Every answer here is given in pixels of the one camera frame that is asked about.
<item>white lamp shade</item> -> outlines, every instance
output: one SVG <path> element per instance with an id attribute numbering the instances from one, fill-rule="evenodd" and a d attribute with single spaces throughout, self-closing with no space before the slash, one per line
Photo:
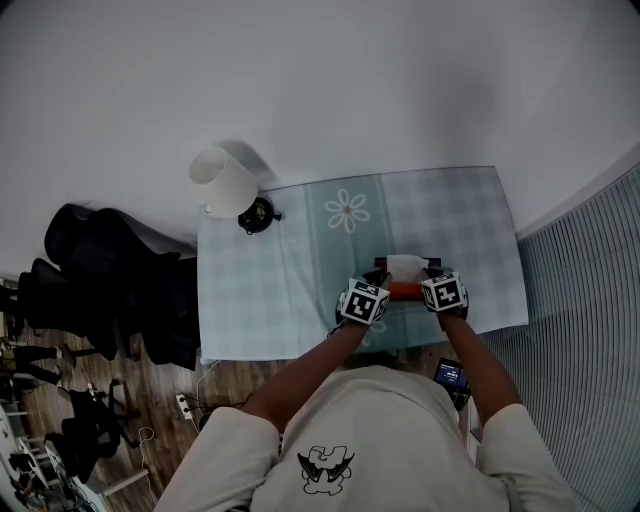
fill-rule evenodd
<path id="1" fill-rule="evenodd" d="M 214 217 L 237 217 L 249 209 L 258 195 L 255 176 L 217 146 L 195 157 L 189 178 L 195 193 L 208 205 L 207 212 Z"/>

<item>white flower print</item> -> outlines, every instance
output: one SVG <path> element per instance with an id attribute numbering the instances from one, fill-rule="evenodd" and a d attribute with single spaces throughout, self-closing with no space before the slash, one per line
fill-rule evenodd
<path id="1" fill-rule="evenodd" d="M 356 230 L 356 221 L 367 222 L 371 215 L 360 207 L 365 203 L 367 198 L 364 194 L 357 194 L 353 199 L 349 200 L 349 192 L 341 188 L 338 190 L 338 201 L 327 201 L 324 207 L 327 211 L 334 213 L 329 218 L 329 227 L 337 228 L 344 224 L 344 229 L 351 234 Z"/>
<path id="2" fill-rule="evenodd" d="M 373 322 L 371 324 L 371 327 L 369 327 L 369 332 L 367 332 L 367 335 L 362 340 L 362 345 L 365 347 L 368 347 L 369 345 L 371 345 L 371 341 L 372 341 L 371 338 L 373 338 L 376 334 L 382 334 L 386 330 L 387 330 L 387 326 L 382 320 Z"/>

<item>checkered tablecloth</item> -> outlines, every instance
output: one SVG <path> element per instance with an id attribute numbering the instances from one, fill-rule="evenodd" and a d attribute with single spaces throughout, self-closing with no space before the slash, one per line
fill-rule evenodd
<path id="1" fill-rule="evenodd" d="M 376 256 L 439 257 L 460 272 L 477 332 L 527 323 L 511 215 L 493 167 L 346 178 L 264 194 L 284 213 L 247 235 L 200 212 L 198 299 L 203 359 L 298 357 L 335 325 L 348 278 Z M 442 341 L 419 303 L 391 303 L 363 350 Z"/>

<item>graphic print on shirt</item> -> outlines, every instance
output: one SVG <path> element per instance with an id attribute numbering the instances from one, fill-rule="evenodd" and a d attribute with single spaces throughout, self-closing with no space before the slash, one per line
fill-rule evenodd
<path id="1" fill-rule="evenodd" d="M 336 446 L 331 451 L 324 446 L 313 446 L 307 457 L 299 453 L 302 478 L 307 481 L 304 492 L 323 492 L 329 496 L 338 494 L 342 490 L 342 482 L 351 477 L 349 463 L 354 457 L 355 453 L 347 457 L 346 446 Z"/>

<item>black pants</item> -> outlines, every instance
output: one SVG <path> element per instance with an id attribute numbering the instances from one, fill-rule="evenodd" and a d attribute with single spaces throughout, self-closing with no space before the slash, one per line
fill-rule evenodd
<path id="1" fill-rule="evenodd" d="M 74 356 L 80 357 L 96 354 L 97 352 L 96 349 L 91 348 L 76 350 L 71 353 Z M 28 373 L 36 379 L 48 382 L 49 384 L 57 384 L 60 380 L 60 375 L 57 373 L 31 364 L 32 361 L 39 361 L 40 359 L 55 359 L 56 349 L 54 347 L 15 347 L 13 349 L 13 357 L 15 357 L 16 360 L 16 373 Z"/>

